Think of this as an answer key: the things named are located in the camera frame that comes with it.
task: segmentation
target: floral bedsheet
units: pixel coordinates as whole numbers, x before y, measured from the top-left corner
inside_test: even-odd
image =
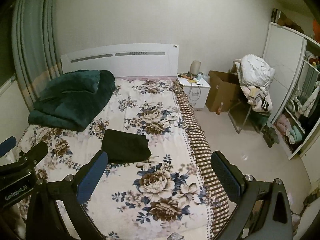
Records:
[[[225,199],[212,205],[208,197],[176,100],[172,81],[116,79],[110,101],[84,132],[30,125],[18,151],[46,142],[49,152],[36,172],[39,178],[57,181],[90,161],[101,149],[106,129],[146,135],[151,157],[139,163],[109,163],[84,204],[97,228],[106,239],[129,240],[211,226],[213,207]],[[28,201],[20,202],[23,217]],[[78,237],[63,204],[58,206],[71,236]]]

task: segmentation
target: blue gripper pad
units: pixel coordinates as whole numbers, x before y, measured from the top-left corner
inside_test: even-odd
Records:
[[[102,152],[77,187],[77,200],[79,204],[87,202],[90,199],[106,169],[107,164],[108,155],[105,152]]]
[[[211,167],[220,180],[230,201],[239,203],[244,189],[241,189],[241,185],[233,175],[233,171],[230,170],[233,170],[235,166],[231,165],[220,151],[215,151],[211,155]],[[239,176],[242,180],[241,172],[235,175]]]
[[[0,157],[4,156],[7,152],[12,150],[17,144],[15,137],[11,136],[3,143],[0,144]]]

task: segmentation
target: cardboard box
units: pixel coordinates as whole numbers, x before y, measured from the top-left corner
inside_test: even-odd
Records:
[[[215,112],[222,102],[221,111],[228,111],[242,93],[238,76],[213,70],[210,70],[209,76],[211,88],[205,103],[207,108],[210,112]]]

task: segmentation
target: dark green blanket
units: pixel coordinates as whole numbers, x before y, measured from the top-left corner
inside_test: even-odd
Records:
[[[53,91],[54,97],[44,100],[40,97],[40,100],[34,103],[34,110],[31,111],[28,122],[53,128],[83,131],[109,102],[115,88],[113,74],[102,70],[96,93],[87,90],[61,93]]]

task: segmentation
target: folded black cloth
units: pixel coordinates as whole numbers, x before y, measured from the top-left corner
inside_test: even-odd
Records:
[[[108,154],[109,163],[136,163],[151,156],[145,135],[108,129],[104,132],[101,150]]]

